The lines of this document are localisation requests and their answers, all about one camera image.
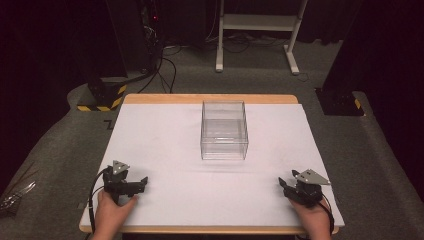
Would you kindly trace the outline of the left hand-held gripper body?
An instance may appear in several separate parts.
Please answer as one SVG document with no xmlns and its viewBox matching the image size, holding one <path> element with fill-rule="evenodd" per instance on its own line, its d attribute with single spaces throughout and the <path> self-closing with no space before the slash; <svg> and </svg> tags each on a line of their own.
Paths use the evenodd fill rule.
<svg viewBox="0 0 424 240">
<path fill-rule="evenodd" d="M 141 187 L 139 182 L 127 182 L 129 165 L 120 161 L 114 160 L 111 165 L 108 165 L 103 171 L 104 189 L 112 197 L 115 203 L 119 202 L 119 197 L 126 195 L 133 196 L 133 189 Z"/>
</svg>

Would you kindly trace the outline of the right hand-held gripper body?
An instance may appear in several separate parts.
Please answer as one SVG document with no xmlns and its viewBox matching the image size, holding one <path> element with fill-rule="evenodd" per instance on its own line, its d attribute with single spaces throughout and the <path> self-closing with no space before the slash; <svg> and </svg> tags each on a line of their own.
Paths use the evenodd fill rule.
<svg viewBox="0 0 424 240">
<path fill-rule="evenodd" d="M 307 208 L 318 205 L 323 199 L 322 185 L 330 185 L 331 182 L 312 169 L 299 172 L 295 178 L 296 184 L 284 190 L 284 196 Z"/>
</svg>

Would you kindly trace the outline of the person's right hand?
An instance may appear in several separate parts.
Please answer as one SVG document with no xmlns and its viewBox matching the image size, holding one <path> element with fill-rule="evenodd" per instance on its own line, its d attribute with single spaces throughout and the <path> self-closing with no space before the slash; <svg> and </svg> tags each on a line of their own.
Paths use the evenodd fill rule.
<svg viewBox="0 0 424 240">
<path fill-rule="evenodd" d="M 293 200 L 290 200 L 290 203 L 311 240 L 332 240 L 329 207 L 324 199 L 313 208 L 307 208 Z"/>
</svg>

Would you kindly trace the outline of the person's left hand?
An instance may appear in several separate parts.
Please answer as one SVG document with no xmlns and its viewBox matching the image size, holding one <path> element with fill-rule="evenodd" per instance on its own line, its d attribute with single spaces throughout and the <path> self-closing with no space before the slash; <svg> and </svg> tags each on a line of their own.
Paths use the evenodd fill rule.
<svg viewBox="0 0 424 240">
<path fill-rule="evenodd" d="M 98 193 L 95 231 L 91 240 L 113 240 L 138 202 L 135 195 L 123 206 L 117 205 L 104 190 Z"/>
</svg>

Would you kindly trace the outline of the clear plastic box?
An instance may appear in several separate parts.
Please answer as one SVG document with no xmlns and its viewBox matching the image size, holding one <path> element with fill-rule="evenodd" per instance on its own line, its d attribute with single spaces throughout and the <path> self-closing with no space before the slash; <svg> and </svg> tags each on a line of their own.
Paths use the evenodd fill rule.
<svg viewBox="0 0 424 240">
<path fill-rule="evenodd" d="M 249 146 L 243 101 L 204 101 L 201 121 L 203 160 L 244 160 Z"/>
</svg>

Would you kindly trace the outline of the black yellow striped stand base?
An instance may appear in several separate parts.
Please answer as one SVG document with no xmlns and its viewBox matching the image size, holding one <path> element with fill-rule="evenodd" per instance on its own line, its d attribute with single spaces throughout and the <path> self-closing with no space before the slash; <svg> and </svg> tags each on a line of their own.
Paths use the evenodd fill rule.
<svg viewBox="0 0 424 240">
<path fill-rule="evenodd" d="M 84 112 L 113 111 L 122 102 L 126 88 L 127 85 L 124 83 L 91 79 L 77 103 L 77 109 Z"/>
</svg>

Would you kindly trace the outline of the black computer tower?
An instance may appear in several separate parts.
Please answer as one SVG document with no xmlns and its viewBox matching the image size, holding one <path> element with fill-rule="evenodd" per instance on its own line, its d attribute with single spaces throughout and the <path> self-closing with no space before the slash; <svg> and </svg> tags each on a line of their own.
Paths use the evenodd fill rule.
<svg viewBox="0 0 424 240">
<path fill-rule="evenodd" d="M 144 41 L 147 47 L 149 66 L 153 70 L 159 60 L 164 40 L 160 16 L 160 1 L 140 0 L 140 4 Z"/>
</svg>

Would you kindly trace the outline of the white metal stand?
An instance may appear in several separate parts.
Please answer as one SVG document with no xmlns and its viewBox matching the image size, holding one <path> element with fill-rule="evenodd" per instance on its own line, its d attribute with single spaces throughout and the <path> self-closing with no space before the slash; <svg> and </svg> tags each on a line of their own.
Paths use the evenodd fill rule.
<svg viewBox="0 0 424 240">
<path fill-rule="evenodd" d="M 252 31 L 274 31 L 290 32 L 291 37 L 287 45 L 283 46 L 291 73 L 299 75 L 300 70 L 296 63 L 293 49 L 298 32 L 303 20 L 308 0 L 300 0 L 298 13 L 292 16 L 279 15 L 250 15 L 250 14 L 228 14 L 225 12 L 225 0 L 219 4 L 219 28 L 216 52 L 215 71 L 220 73 L 224 69 L 223 38 L 225 30 L 252 30 Z"/>
</svg>

